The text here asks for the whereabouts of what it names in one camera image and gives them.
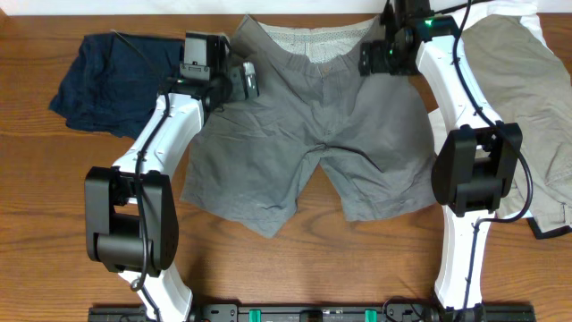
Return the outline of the grey shorts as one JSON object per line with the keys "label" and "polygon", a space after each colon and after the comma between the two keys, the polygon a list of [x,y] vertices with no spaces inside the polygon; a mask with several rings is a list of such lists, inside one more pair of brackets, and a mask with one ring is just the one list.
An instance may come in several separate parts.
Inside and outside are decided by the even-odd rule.
{"label": "grey shorts", "polygon": [[292,29],[245,17],[231,46],[255,66],[259,95],[209,116],[181,199],[268,238],[296,213],[316,168],[349,221],[432,205],[433,133],[421,97],[405,77],[358,71],[361,45],[383,34],[377,19]]}

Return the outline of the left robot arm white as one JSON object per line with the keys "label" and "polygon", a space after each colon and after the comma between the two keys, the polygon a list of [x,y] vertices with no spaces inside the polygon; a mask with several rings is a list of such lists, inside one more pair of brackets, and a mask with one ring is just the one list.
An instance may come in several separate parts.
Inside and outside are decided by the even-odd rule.
{"label": "left robot arm white", "polygon": [[179,72],[160,76],[156,107],[131,148],[86,175],[88,257],[129,283],[138,307],[93,307],[91,321],[191,321],[193,293],[174,263],[179,225],[172,176],[209,115],[258,97],[254,65],[227,63],[224,34],[187,33]]}

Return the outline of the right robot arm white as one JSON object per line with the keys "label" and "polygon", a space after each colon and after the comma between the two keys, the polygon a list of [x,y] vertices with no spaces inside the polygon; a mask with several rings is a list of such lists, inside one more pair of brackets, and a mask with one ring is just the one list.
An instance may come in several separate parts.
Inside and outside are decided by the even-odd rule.
{"label": "right robot arm white", "polygon": [[442,262],[434,284],[443,320],[484,316],[481,271],[490,227],[521,163],[522,131],[505,123],[484,97],[467,61],[465,27],[434,12],[427,1],[388,1],[381,40],[359,49],[363,76],[422,75],[440,108],[446,139],[431,172],[443,207]]}

